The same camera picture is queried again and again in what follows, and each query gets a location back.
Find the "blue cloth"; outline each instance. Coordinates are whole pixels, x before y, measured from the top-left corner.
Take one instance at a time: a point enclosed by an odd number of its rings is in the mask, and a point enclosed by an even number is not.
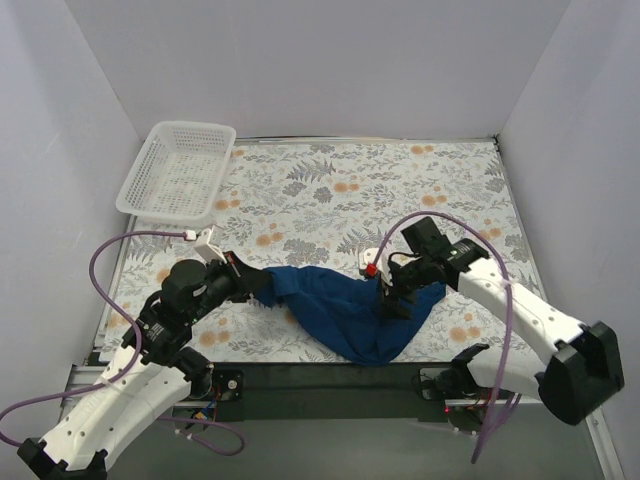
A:
[[[359,365],[384,365],[407,346],[445,296],[441,283],[419,290],[405,306],[411,319],[379,314],[377,280],[354,280],[320,267],[271,267],[273,283],[256,299],[273,307],[284,302],[312,337]]]

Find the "black metal frame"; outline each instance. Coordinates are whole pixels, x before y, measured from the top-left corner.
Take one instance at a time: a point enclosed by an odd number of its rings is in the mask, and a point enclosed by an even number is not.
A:
[[[412,379],[422,369],[443,370],[448,362],[350,363],[213,362],[214,376],[243,373],[239,401],[223,401],[223,422],[276,419],[415,418],[445,422],[443,400],[420,397]],[[90,366],[103,366],[93,356]]]

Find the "red button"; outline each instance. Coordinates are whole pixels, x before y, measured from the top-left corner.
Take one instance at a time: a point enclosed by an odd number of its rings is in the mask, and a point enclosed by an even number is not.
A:
[[[364,272],[367,274],[367,277],[373,278],[378,274],[378,269],[373,263],[370,263],[369,265],[367,265],[367,268],[365,268]]]

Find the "white bracket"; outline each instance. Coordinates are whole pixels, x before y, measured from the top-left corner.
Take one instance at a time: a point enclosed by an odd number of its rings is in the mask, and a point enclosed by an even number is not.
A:
[[[224,258],[222,249],[216,245],[219,232],[220,227],[211,225],[210,228],[200,232],[200,235],[198,235],[196,240],[196,244],[193,247],[196,253],[207,263],[211,263],[213,261],[227,263],[227,259]]]
[[[365,275],[367,265],[369,265],[370,263],[373,263],[373,260],[376,258],[377,254],[378,254],[377,248],[368,248],[360,252],[360,254],[358,255],[358,271],[360,272],[360,275],[362,276]],[[380,255],[380,258],[378,259],[378,264],[376,265],[376,267],[380,272],[382,281],[386,285],[392,285],[391,273],[389,272],[389,262],[387,259],[387,255],[384,252],[382,252],[382,255]]]

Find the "floral pattern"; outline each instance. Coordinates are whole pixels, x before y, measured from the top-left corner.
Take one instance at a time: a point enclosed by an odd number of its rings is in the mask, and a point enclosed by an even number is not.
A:
[[[490,239],[511,274],[540,294],[531,252],[510,198],[502,165],[490,142],[243,145],[214,205],[224,249],[255,267],[319,265],[358,276],[358,252],[380,244],[387,229],[416,210],[446,212]],[[452,240],[463,229],[436,218]],[[179,227],[137,220],[136,230]],[[401,235],[391,249],[407,251]],[[197,258],[176,239],[129,242],[116,301],[140,311],[171,266]],[[127,329],[107,316],[101,360],[111,358]],[[225,303],[194,328],[192,345],[212,361],[344,361],[302,330],[285,308]],[[448,361],[465,347],[500,345],[504,325],[473,301],[449,291],[396,361]],[[535,354],[517,336],[514,361]]]

